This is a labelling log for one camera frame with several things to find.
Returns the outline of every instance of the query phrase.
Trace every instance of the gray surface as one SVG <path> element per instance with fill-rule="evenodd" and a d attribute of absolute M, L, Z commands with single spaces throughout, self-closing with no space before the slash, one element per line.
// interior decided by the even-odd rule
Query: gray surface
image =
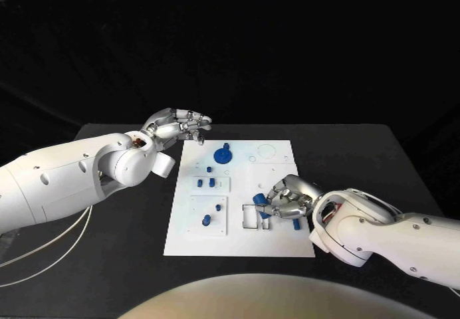
<path fill-rule="evenodd" d="M 77 138 L 128 132 L 139 125 L 86 125 Z M 289 140 L 298 173 L 323 189 L 357 188 L 402 211 L 441 216 L 409 160 L 386 126 L 214 125 L 210 140 Z M 181 142 L 165 152 L 177 160 Z M 331 280 L 398 300 L 439 318 L 455 318 L 458 299 L 436 284 L 406 276 L 379 256 L 361 268 L 315 249 L 314 259 L 164 257 L 178 165 L 170 177 L 151 175 L 93 209 L 86 234 L 64 260 L 34 279 L 0 290 L 0 315 L 113 318 L 139 302 L 194 280 L 223 274 L 268 272 Z M 21 229 L 5 259 L 28 251 L 77 216 Z M 0 271 L 1 282 L 49 265 L 79 230 L 50 249 Z"/>

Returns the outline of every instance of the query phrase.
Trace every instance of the table surface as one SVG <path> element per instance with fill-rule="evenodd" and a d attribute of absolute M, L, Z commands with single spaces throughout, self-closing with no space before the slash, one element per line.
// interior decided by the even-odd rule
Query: table surface
<path fill-rule="evenodd" d="M 139 125 L 88 124 L 76 139 L 139 129 Z M 324 191 L 356 188 L 403 212 L 442 216 L 409 159 L 386 126 L 214 125 L 209 140 L 289 140 L 298 174 Z M 178 142 L 165 154 L 178 161 Z M 224 274 L 278 273 L 320 278 L 361 288 L 438 318 L 455 318 L 458 297 L 423 282 L 373 254 L 361 268 L 315 248 L 315 258 L 162 256 L 178 165 L 167 179 L 150 174 L 95 205 L 86 233 L 62 262 L 27 282 L 0 288 L 0 316 L 115 318 L 171 288 Z M 46 243 L 77 218 L 24 227 L 4 260 Z M 33 274 L 62 255 L 80 231 L 25 262 L 4 267 L 0 282 Z"/>

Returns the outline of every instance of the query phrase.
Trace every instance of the blue cylinder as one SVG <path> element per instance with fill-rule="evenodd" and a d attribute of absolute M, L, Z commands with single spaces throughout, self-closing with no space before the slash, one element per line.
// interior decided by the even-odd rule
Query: blue cylinder
<path fill-rule="evenodd" d="M 294 229 L 299 230 L 299 222 L 297 219 L 292 219 Z"/>
<path fill-rule="evenodd" d="M 266 198 L 265 198 L 265 196 L 263 196 L 262 193 L 256 194 L 256 195 L 252 197 L 252 200 L 253 200 L 253 203 L 255 203 L 256 205 L 259 205 L 259 204 L 268 205 L 268 201 L 266 201 Z M 271 217 L 271 215 L 266 214 L 266 213 L 263 213 L 262 211 L 258 211 L 258 213 L 261 214 L 261 218 L 262 218 L 262 219 L 266 219 L 266 218 Z"/>
<path fill-rule="evenodd" d="M 204 215 L 201 224 L 203 224 L 203 226 L 207 226 L 210 224 L 210 216 L 209 215 Z"/>
<path fill-rule="evenodd" d="M 232 160 L 230 146 L 227 143 L 224 143 L 223 148 L 219 148 L 213 153 L 213 160 L 219 164 L 226 164 Z"/>

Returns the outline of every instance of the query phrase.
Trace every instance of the black background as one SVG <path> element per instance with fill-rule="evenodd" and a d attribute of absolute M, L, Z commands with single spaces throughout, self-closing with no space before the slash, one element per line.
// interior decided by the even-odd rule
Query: black background
<path fill-rule="evenodd" d="M 386 124 L 445 214 L 458 28 L 276 3 L 0 0 L 1 163 L 164 107 L 222 124 Z"/>

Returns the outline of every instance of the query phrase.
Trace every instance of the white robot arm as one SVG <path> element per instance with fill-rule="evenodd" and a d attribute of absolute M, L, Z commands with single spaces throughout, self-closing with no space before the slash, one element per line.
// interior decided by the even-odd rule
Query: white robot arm
<path fill-rule="evenodd" d="M 312 213 L 310 240 L 340 261 L 360 267 L 377 253 L 411 276 L 460 289 L 460 221 L 400 211 L 354 189 L 321 195 L 315 184 L 288 175 L 255 209 L 281 218 Z"/>
<path fill-rule="evenodd" d="M 175 140 L 204 138 L 210 118 L 165 108 L 139 131 L 36 150 L 0 167 L 0 234 L 63 218 L 96 204 L 125 187 L 138 185 L 150 171 L 167 177 L 174 159 L 161 153 Z"/>

